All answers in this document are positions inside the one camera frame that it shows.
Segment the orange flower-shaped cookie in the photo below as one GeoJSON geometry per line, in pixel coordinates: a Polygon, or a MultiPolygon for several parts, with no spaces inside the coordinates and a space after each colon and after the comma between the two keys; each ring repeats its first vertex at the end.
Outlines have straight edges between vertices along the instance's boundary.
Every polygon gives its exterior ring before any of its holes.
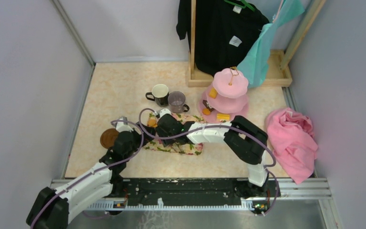
{"type": "Polygon", "coordinates": [[[211,111],[209,109],[207,109],[207,108],[204,108],[202,110],[202,113],[203,113],[203,115],[210,115],[211,114],[211,111]]]}

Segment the chocolate triangle cake slice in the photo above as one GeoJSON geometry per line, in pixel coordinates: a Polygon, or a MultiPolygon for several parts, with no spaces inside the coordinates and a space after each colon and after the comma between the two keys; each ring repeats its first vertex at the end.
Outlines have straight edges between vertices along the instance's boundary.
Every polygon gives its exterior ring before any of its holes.
{"type": "Polygon", "coordinates": [[[209,105],[207,100],[203,100],[202,103],[205,106],[205,108],[207,108],[208,110],[210,110],[210,111],[214,110],[214,108],[209,105]]]}

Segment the yellow layered cake slice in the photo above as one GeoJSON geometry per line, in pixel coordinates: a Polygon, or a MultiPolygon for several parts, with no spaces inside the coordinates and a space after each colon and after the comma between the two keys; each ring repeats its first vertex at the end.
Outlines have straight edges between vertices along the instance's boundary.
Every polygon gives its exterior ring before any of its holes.
{"type": "Polygon", "coordinates": [[[230,114],[224,114],[224,113],[217,113],[216,120],[219,122],[228,122],[230,121],[231,116],[230,114]]]}

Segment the yellow rectangular biscuit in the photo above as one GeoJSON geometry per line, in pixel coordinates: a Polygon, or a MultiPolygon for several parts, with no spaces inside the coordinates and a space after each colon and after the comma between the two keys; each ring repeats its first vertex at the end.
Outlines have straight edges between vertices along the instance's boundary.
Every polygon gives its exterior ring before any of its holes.
{"type": "Polygon", "coordinates": [[[211,87],[208,96],[212,99],[215,99],[218,96],[218,92],[216,91],[215,88],[211,87]]]}

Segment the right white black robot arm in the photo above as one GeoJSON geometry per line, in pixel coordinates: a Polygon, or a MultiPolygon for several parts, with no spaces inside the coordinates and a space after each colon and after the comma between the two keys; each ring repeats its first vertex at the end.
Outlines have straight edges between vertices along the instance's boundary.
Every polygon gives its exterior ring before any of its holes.
{"type": "Polygon", "coordinates": [[[165,114],[157,121],[156,134],[163,144],[226,144],[235,155],[247,164],[249,190],[261,197],[268,190],[268,172],[264,162],[268,135],[265,131],[237,115],[232,121],[207,124],[195,121],[182,123],[165,114]]]}

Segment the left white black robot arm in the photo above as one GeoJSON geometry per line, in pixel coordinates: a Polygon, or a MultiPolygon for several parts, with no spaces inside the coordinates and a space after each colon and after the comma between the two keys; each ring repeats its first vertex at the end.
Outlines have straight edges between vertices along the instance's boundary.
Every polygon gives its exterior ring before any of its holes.
{"type": "Polygon", "coordinates": [[[42,189],[26,218],[32,229],[65,229],[88,206],[102,197],[119,197],[124,191],[120,173],[139,147],[153,140],[155,128],[145,126],[146,132],[122,125],[112,129],[115,137],[101,137],[101,141],[113,140],[106,154],[91,169],[76,179],[57,188],[42,189]]]}

